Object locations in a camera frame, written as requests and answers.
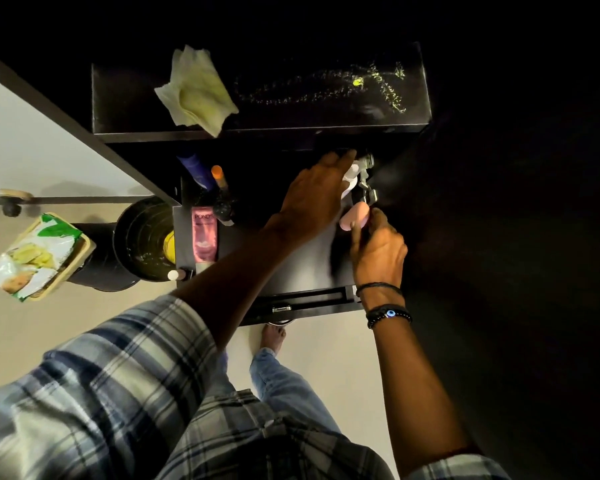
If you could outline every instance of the dark background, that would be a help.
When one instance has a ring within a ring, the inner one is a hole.
[[[94,54],[189,41],[255,64],[419,40],[434,120],[372,181],[409,245],[414,327],[486,454],[581,479],[600,476],[600,5],[543,4],[0,3],[0,58],[37,64],[30,82],[88,125],[61,80]]]

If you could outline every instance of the person's left hand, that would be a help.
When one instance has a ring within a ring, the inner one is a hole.
[[[310,169],[304,169],[289,186],[282,209],[265,229],[282,231],[296,245],[310,241],[333,222],[349,183],[342,180],[356,158],[349,150],[339,157],[329,152]]]

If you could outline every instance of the beige plastic basket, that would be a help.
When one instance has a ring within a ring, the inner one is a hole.
[[[53,217],[57,217],[58,219],[64,220],[58,214],[54,214],[53,212],[45,212],[45,214],[49,214]],[[23,240],[28,233],[32,232],[38,224],[40,224],[40,220],[36,219],[33,222],[33,224],[31,224],[27,228],[26,231],[24,231],[18,236],[18,238],[11,245],[11,247],[15,247],[16,244]],[[51,281],[49,281],[47,285],[44,288],[42,288],[42,290],[38,290],[35,293],[29,295],[25,301],[39,301],[42,298],[46,297],[49,293],[51,293],[51,291],[58,288],[58,286],[67,281],[67,279],[69,279],[69,276],[71,276],[80,266],[84,264],[84,262],[93,252],[94,249],[96,249],[96,243],[90,240],[87,235],[81,234],[80,238],[78,238],[78,240],[75,242],[75,246],[73,247],[71,254],[60,268],[60,271],[58,271],[58,273],[51,279]]]

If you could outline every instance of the black bracelet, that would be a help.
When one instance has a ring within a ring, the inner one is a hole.
[[[369,310],[367,313],[367,326],[369,328],[373,328],[376,323],[378,323],[383,318],[391,318],[391,317],[402,317],[406,318],[409,323],[413,320],[409,311],[400,305],[382,305],[376,306],[372,310]]]
[[[384,282],[373,282],[373,283],[366,283],[364,285],[360,285],[357,287],[356,296],[358,298],[360,298],[360,291],[364,290],[365,288],[376,288],[376,287],[391,288],[393,291],[395,291],[400,296],[402,296],[402,290],[400,288],[398,288],[397,286],[390,285],[389,283],[384,283]]]

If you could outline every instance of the plaid shirt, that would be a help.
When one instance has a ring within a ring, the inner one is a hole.
[[[391,478],[371,449],[275,413],[251,391],[206,397],[218,352],[162,296],[44,355],[0,388],[0,478]],[[483,456],[410,479],[507,478]]]

